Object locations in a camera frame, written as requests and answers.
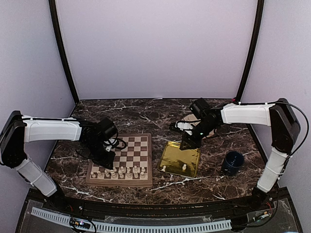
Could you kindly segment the gold metal tray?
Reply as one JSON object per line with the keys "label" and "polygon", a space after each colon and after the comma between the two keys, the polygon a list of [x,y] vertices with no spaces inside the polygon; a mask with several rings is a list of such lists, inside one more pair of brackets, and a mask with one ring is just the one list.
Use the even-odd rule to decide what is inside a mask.
{"label": "gold metal tray", "polygon": [[[201,150],[180,150],[180,145],[180,143],[173,141],[169,141],[165,144],[157,169],[162,171],[163,166],[166,166],[166,171],[162,171],[164,173],[186,178],[195,178]],[[187,165],[185,171],[182,170],[183,164]]]}

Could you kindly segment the white chess queen piece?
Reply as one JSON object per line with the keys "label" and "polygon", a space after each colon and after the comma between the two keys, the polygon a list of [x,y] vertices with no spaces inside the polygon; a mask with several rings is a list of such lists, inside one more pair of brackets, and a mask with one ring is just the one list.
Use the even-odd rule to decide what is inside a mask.
{"label": "white chess queen piece", "polygon": [[110,174],[111,174],[111,179],[116,179],[117,178],[117,175],[116,175],[114,170],[110,170]]}

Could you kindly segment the white chess king piece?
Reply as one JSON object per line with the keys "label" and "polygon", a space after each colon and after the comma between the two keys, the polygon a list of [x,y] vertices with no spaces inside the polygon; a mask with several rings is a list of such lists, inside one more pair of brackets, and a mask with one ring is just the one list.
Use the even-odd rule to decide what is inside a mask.
{"label": "white chess king piece", "polygon": [[124,174],[121,170],[118,171],[118,174],[119,174],[119,179],[124,179]]}

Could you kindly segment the wooden chess board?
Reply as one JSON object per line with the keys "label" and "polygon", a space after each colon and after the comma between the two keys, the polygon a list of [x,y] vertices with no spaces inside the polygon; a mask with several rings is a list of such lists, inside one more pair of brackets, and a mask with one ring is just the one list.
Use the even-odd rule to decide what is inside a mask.
{"label": "wooden chess board", "polygon": [[[89,163],[86,183],[89,185],[96,186],[106,186],[106,187],[152,187],[153,186],[153,175],[152,175],[152,136],[150,133],[138,133],[138,134],[121,134],[120,138],[127,143],[127,147],[123,150],[113,149],[115,152],[115,158],[113,162],[113,167],[116,167],[116,179],[105,178],[104,167],[94,164],[93,162]],[[124,179],[119,179],[118,171],[120,167],[125,168]],[[130,167],[130,172],[132,173],[132,179],[126,179],[127,167]],[[139,178],[134,178],[134,166],[138,167]],[[102,177],[97,178],[97,172],[100,171]],[[145,172],[145,178],[140,178],[140,173]],[[96,177],[91,177],[91,172],[94,172]]]}

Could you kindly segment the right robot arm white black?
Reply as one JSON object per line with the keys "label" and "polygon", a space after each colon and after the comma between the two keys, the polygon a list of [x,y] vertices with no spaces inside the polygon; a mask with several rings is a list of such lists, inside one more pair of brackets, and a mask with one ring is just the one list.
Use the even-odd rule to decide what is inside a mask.
{"label": "right robot arm white black", "polygon": [[264,171],[255,187],[257,192],[248,199],[248,207],[259,210],[267,202],[267,194],[284,174],[289,160],[304,144],[297,144],[301,125],[296,116],[304,112],[297,106],[280,98],[272,102],[242,103],[232,101],[215,107],[204,99],[197,99],[190,106],[194,120],[179,120],[173,123],[183,133],[181,150],[198,149],[203,138],[222,125],[246,124],[265,127],[269,130],[271,152]]}

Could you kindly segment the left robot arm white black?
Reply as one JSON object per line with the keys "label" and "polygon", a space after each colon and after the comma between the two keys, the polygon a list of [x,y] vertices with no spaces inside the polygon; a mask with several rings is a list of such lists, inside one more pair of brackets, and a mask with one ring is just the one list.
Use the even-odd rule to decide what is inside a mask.
{"label": "left robot arm white black", "polygon": [[41,194],[50,198],[57,211],[69,207],[68,200],[56,182],[25,152],[25,144],[37,141],[80,142],[88,149],[87,159],[112,169],[115,149],[119,145],[118,129],[105,117],[100,122],[78,118],[40,118],[13,111],[0,133],[0,164],[16,170]]}

